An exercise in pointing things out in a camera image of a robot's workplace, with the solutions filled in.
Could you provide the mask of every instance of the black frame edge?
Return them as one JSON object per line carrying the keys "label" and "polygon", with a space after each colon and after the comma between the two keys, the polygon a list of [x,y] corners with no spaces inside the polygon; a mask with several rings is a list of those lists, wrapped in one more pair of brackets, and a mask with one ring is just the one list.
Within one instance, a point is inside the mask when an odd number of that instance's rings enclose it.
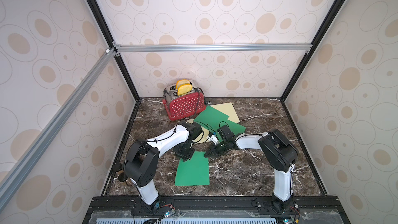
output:
{"label": "black frame edge", "polygon": [[109,47],[114,47],[113,37],[96,0],[86,0]]}
{"label": "black frame edge", "polygon": [[337,16],[337,13],[341,9],[342,5],[344,4],[345,0],[334,0],[328,14],[326,15],[324,21],[321,24],[321,27],[317,31],[314,39],[312,40],[312,48],[308,52],[308,54],[305,54],[304,57],[302,58],[300,64],[298,65],[295,73],[293,74],[291,80],[287,84],[287,87],[285,91],[283,92],[281,96],[281,101],[285,101],[289,93],[292,91],[293,87],[295,86],[297,80],[299,79],[301,73],[304,71],[304,68],[306,67],[307,63],[311,59],[312,55],[314,54],[315,50],[319,46],[319,44],[322,41],[322,38],[325,36],[328,28],[330,27],[331,23]]}
{"label": "black frame edge", "polygon": [[304,142],[303,142],[303,140],[302,140],[302,138],[301,138],[301,136],[299,134],[299,131],[297,130],[296,125],[293,122],[293,119],[292,119],[292,117],[291,117],[291,115],[289,113],[289,110],[287,109],[285,102],[281,101],[281,103],[282,103],[283,110],[286,112],[286,116],[289,119],[290,125],[292,126],[293,131],[296,134],[297,140],[300,143],[300,146],[301,146],[301,149],[302,149],[302,151],[304,153],[304,156],[305,156],[305,158],[306,158],[306,160],[307,160],[307,162],[308,162],[308,164],[309,164],[309,166],[311,168],[312,174],[315,177],[315,180],[316,180],[316,183],[318,184],[319,190],[321,191],[322,195],[326,195],[326,192],[327,192],[326,188],[325,188],[325,186],[324,186],[324,184],[323,184],[323,182],[321,180],[321,177],[318,174],[318,171],[316,170],[316,167],[315,167],[314,163],[312,162],[311,156],[308,153],[308,151],[307,151],[307,149],[306,149],[306,147],[304,145]]}
{"label": "black frame edge", "polygon": [[[102,12],[97,3],[97,0],[86,0],[86,1],[91,9],[91,12],[94,15],[94,18],[97,21],[99,28],[101,29],[103,36],[105,37],[105,40],[106,40],[108,46],[114,47],[112,34],[108,28],[108,25],[106,24],[105,18],[102,15]],[[119,69],[127,83],[127,86],[129,87],[135,101],[139,101],[140,97],[138,95],[137,89],[134,86],[134,83],[132,82],[132,79],[131,79],[130,74],[126,68],[126,65],[124,64],[122,58],[120,57],[120,54],[117,53],[117,55],[118,56],[115,57],[116,63],[119,66]]]}
{"label": "black frame edge", "polygon": [[118,162],[120,162],[120,159],[122,157],[124,148],[126,147],[126,143],[127,143],[127,140],[129,138],[129,135],[130,135],[130,132],[131,132],[132,125],[134,123],[135,117],[137,116],[138,108],[140,107],[141,101],[142,101],[142,99],[139,99],[135,103],[134,109],[133,109],[132,114],[131,114],[130,119],[129,119],[129,123],[127,124],[126,130],[125,130],[125,132],[123,134],[123,137],[122,137],[122,141],[120,142],[120,146],[117,148],[117,153],[116,153],[115,159],[114,159],[114,161],[112,163],[112,166],[110,168],[110,171],[108,173],[106,184],[105,184],[105,186],[103,187],[103,189],[101,191],[102,192],[101,193],[101,197],[109,195],[109,191],[110,191],[110,189],[112,187],[112,184],[113,184],[112,178],[113,178],[113,176],[115,174],[115,172],[113,171],[113,165],[118,163]]}
{"label": "black frame edge", "polygon": [[117,65],[119,66],[120,71],[123,74],[123,77],[125,78],[125,81],[132,93],[132,96],[134,97],[136,102],[139,102],[140,96],[138,95],[137,89],[135,88],[134,83],[132,82],[129,71],[127,70],[126,64],[123,62],[122,57],[120,55],[115,56],[115,61],[116,61]]}
{"label": "black frame edge", "polygon": [[[220,197],[220,196],[162,196],[162,201],[171,203],[178,210],[245,210],[258,212],[259,214],[270,215],[274,218],[283,218],[293,215],[292,212],[279,215],[275,214],[271,208],[271,196],[251,196],[251,197]],[[348,216],[341,205],[337,196],[313,196],[296,197],[295,203],[302,210],[337,210],[344,224],[350,224]],[[131,211],[135,216],[145,218],[159,218],[162,213],[149,214],[142,209],[142,201],[138,196],[112,196],[112,197],[93,197],[92,202],[86,212],[83,224],[89,222],[94,211]]]}

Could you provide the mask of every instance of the black cable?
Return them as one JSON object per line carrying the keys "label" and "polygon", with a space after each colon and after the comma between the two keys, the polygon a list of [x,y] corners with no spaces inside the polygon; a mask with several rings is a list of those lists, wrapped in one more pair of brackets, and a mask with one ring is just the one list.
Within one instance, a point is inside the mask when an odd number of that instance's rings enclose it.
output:
{"label": "black cable", "polygon": [[200,88],[200,87],[195,87],[194,90],[195,90],[196,92],[198,92],[198,99],[197,99],[197,101],[196,101],[196,109],[195,109],[195,112],[194,112],[193,115],[196,114],[196,112],[198,111],[198,107],[199,107],[200,92],[199,92],[198,89],[200,89],[200,91],[201,91],[202,94],[203,94],[203,101],[205,100],[205,93],[203,92],[202,88]]}
{"label": "black cable", "polygon": [[153,142],[159,142],[159,141],[163,141],[163,140],[165,140],[165,139],[168,139],[168,138],[170,138],[171,136],[173,136],[174,135],[174,133],[176,133],[176,130],[177,130],[177,125],[176,125],[176,127],[174,128],[174,131],[173,131],[173,133],[170,135],[170,136],[168,136],[168,137],[166,137],[166,138],[162,138],[162,139],[159,139],[159,140],[153,140],[153,141],[148,141],[148,140],[146,140],[145,142],[148,142],[148,143],[153,143]]}
{"label": "black cable", "polygon": [[205,123],[202,123],[202,122],[200,122],[200,121],[195,121],[195,122],[204,125],[205,127],[207,127],[207,129],[208,129],[209,131],[212,130],[213,132],[216,132],[208,123],[205,124]]}
{"label": "black cable", "polygon": [[238,139],[240,139],[240,138],[242,138],[242,137],[246,137],[246,136],[261,136],[261,134],[244,134],[243,136],[240,136],[240,137],[238,137],[237,139],[235,139],[235,142],[236,142]]}
{"label": "black cable", "polygon": [[132,220],[134,221],[134,224],[135,224],[134,211],[135,211],[135,204],[136,204],[136,203],[137,203],[137,202],[134,201],[134,209],[132,210]]}
{"label": "black cable", "polygon": [[204,135],[205,135],[205,132],[203,132],[203,130],[202,130],[202,137],[201,137],[200,139],[198,139],[198,141],[196,141],[196,142],[192,141],[192,143],[193,143],[193,144],[199,143],[199,141],[202,140],[202,138],[203,138]]}
{"label": "black cable", "polygon": [[[159,208],[156,210],[155,214],[159,211],[159,209],[161,209],[161,208],[163,208],[163,207],[170,207],[170,210],[175,209],[175,208],[173,207],[173,205],[171,205],[171,204],[166,204],[166,205],[163,205],[163,206],[159,207]],[[161,217],[158,218],[158,219],[152,218],[152,219],[149,219],[149,220],[144,221],[143,224],[154,224],[154,223],[156,223],[156,222],[158,222],[158,221],[162,221],[162,219],[163,219],[164,217],[165,217],[165,216],[161,216]]]}
{"label": "black cable", "polygon": [[205,142],[209,140],[209,137],[210,137],[210,136],[209,136],[209,135],[207,135],[207,139],[205,140]]}
{"label": "black cable", "polygon": [[221,131],[221,137],[222,137],[222,140],[227,141],[227,139],[224,137],[224,132],[222,132],[222,131]]}
{"label": "black cable", "polygon": [[221,121],[221,122],[218,124],[218,127],[219,127],[219,128],[221,128],[221,126],[220,126],[220,125],[221,125],[221,123],[222,123],[222,122],[226,123],[226,125],[227,125],[227,126],[228,126],[228,128],[229,128],[229,124],[228,124],[227,122],[225,122],[225,121]]}

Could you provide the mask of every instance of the bread slice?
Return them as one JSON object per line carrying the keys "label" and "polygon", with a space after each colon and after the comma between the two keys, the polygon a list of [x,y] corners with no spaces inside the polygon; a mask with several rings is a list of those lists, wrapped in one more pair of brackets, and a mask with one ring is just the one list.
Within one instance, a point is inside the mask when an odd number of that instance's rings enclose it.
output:
{"label": "bread slice", "polygon": [[191,82],[189,80],[187,80],[187,79],[179,80],[176,83],[176,89],[178,89],[183,84],[191,84]]}
{"label": "bread slice", "polygon": [[192,85],[190,83],[182,84],[178,87],[177,95],[183,95],[192,90]]}

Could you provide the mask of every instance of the green paper sheet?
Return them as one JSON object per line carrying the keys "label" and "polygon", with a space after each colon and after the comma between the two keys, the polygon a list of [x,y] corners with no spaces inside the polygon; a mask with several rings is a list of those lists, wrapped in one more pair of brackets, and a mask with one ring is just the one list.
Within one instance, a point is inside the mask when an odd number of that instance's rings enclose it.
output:
{"label": "green paper sheet", "polygon": [[[214,131],[220,128],[220,126],[225,125],[225,123],[221,123],[221,121],[225,121],[228,123],[229,129],[236,135],[238,133],[244,133],[246,127],[241,126],[235,122],[228,120],[229,116],[218,111],[213,107],[206,107],[206,109],[201,112],[193,121],[198,122],[201,126],[206,129],[209,129],[205,124],[208,124]],[[218,140],[221,140],[221,136],[216,132]]]}
{"label": "green paper sheet", "polygon": [[209,185],[209,159],[204,157],[205,152],[194,152],[192,158],[178,164],[176,186]]}

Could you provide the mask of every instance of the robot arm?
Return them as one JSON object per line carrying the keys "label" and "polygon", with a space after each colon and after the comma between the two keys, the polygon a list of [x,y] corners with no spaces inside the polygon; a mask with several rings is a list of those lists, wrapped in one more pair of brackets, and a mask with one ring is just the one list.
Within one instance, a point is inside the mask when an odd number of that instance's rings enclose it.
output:
{"label": "robot arm", "polygon": [[[277,129],[238,136],[227,126],[222,126],[217,131],[223,141],[211,144],[205,157],[220,157],[232,149],[261,149],[275,171],[274,209],[282,213],[289,208],[293,195],[292,170],[298,155],[296,147]],[[173,149],[175,155],[184,161],[191,159],[195,151],[191,147],[192,140],[201,133],[202,127],[198,123],[180,121],[173,129],[155,138],[137,140],[129,148],[124,165],[125,179],[129,178],[136,185],[141,199],[150,211],[156,211],[159,207],[159,193],[153,182],[159,157]]]}
{"label": "robot arm", "polygon": [[153,182],[159,157],[173,149],[175,155],[184,161],[191,159],[195,152],[191,147],[192,140],[201,133],[202,127],[198,123],[180,121],[171,130],[155,138],[137,140],[129,148],[124,164],[124,180],[130,178],[136,185],[141,199],[150,211],[156,211],[159,207],[159,193]]}
{"label": "robot arm", "polygon": [[206,157],[219,157],[232,149],[262,150],[274,168],[275,186],[273,206],[276,212],[284,212],[292,202],[292,170],[298,155],[296,147],[277,129],[259,134],[234,136],[227,126],[217,130],[224,141],[212,145]]}

